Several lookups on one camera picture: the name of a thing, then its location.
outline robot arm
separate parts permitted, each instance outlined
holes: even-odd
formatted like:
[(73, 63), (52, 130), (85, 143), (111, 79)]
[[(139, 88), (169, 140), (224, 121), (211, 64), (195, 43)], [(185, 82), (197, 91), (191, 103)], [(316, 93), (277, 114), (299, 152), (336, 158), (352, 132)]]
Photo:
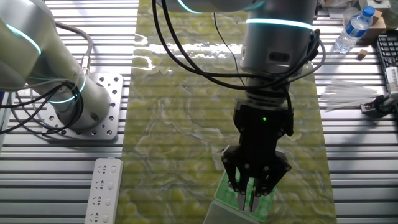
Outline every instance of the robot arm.
[[(84, 102), (74, 131), (88, 129), (105, 119), (110, 97), (105, 88), (92, 81), (57, 34), (50, 9), (41, 0), (0, 0), (0, 90), (17, 91), (25, 83), (34, 86), (54, 79), (73, 82)], [(43, 95), (59, 83), (40, 85)], [(75, 119), (74, 95), (61, 88), (50, 99), (63, 124)]]
[[(157, 0), (170, 11), (231, 12), (245, 10), (245, 41), (242, 47), (241, 68), (275, 79), (301, 73), (303, 60), (312, 60), (318, 41), (312, 41), (312, 22), (317, 0)], [(267, 84), (260, 78), (248, 78), (247, 86)], [(239, 144), (228, 146), (221, 153), (230, 187), (238, 193), (240, 210), (244, 210), (249, 178), (254, 178), (250, 210), (254, 212), (262, 195), (272, 192), (283, 176), (292, 169), (283, 152), (276, 151), (278, 140), (293, 134), (293, 109), (288, 85), (247, 89), (246, 99), (236, 102), (234, 123), (240, 132)], [(236, 169), (240, 179), (236, 180)]]

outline power strip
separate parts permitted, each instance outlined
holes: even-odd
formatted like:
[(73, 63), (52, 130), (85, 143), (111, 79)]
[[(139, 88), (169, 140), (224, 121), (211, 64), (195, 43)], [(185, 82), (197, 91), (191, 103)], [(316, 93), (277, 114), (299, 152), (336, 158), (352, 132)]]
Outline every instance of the power strip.
[(85, 224), (114, 224), (122, 169), (120, 159), (95, 161)]

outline blue light ring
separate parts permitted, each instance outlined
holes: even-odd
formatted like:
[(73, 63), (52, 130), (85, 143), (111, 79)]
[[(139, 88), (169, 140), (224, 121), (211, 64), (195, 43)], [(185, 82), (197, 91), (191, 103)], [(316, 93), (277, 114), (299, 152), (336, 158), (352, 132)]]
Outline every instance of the blue light ring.
[(246, 20), (247, 24), (274, 24), (274, 25), (283, 25), (283, 26), (295, 26), (301, 27), (306, 29), (313, 29), (311, 24), (307, 24), (305, 22), (298, 22), (298, 21), (289, 21), (283, 19), (248, 19)]
[[(83, 84), (82, 84), (82, 86), (81, 86), (81, 88), (80, 88), (80, 90), (79, 90), (80, 93), (83, 91), (85, 85), (86, 85), (86, 76), (85, 76), (85, 79), (84, 79), (84, 81), (83, 81)], [(73, 100), (75, 97), (77, 97), (77, 94), (76, 94), (75, 96), (73, 96), (73, 97), (67, 99), (67, 100), (56, 101), (56, 102), (54, 102), (54, 101), (49, 101), (49, 102), (50, 102), (50, 103), (67, 103), (67, 102)]]
[(180, 5), (181, 5), (185, 10), (187, 10), (188, 12), (195, 13), (195, 14), (201, 14), (201, 12), (196, 12), (196, 11), (190, 9), (187, 5), (184, 4), (184, 2), (182, 2), (182, 0), (177, 0), (177, 1), (178, 1), (178, 3), (180, 3)]
[(42, 50), (40, 49), (40, 47), (36, 44), (36, 42), (34, 40), (32, 40), (28, 35), (26, 35), (25, 33), (23, 33), (22, 31), (20, 31), (19, 29), (16, 29), (15, 27), (6, 24), (8, 29), (10, 29), (13, 33), (25, 38), (27, 41), (29, 41), (39, 52), (39, 56), (42, 54)]

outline bolt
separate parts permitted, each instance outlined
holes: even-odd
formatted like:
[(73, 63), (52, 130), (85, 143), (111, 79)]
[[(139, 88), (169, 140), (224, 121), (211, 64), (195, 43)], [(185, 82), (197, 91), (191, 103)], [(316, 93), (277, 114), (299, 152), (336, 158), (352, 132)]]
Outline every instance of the bolt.
[(291, 170), (292, 170), (292, 166), (289, 165), (289, 164), (287, 164), (287, 165), (285, 166), (285, 170), (286, 170), (287, 172), (291, 171)]

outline green marble-pattern mat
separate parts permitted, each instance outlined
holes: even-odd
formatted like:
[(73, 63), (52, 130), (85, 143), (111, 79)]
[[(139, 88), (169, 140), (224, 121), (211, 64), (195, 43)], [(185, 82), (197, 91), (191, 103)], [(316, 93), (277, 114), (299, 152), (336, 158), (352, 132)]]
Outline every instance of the green marble-pattern mat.
[[(166, 41), (175, 50), (158, 9)], [(234, 72), (212, 14), (170, 16), (184, 48), (202, 69)], [(220, 31), (238, 59), (245, 20), (244, 12), (218, 14)], [(238, 85), (240, 80), (229, 82)], [(290, 94), (295, 134), (284, 136), (278, 150), (286, 153), (293, 170), (278, 184), (265, 223), (336, 223), (314, 77), (295, 82)], [(220, 151), (239, 141), (232, 119), (239, 96), (244, 92), (178, 67), (160, 44), (151, 1), (140, 0), (117, 224), (203, 223), (224, 172)]]

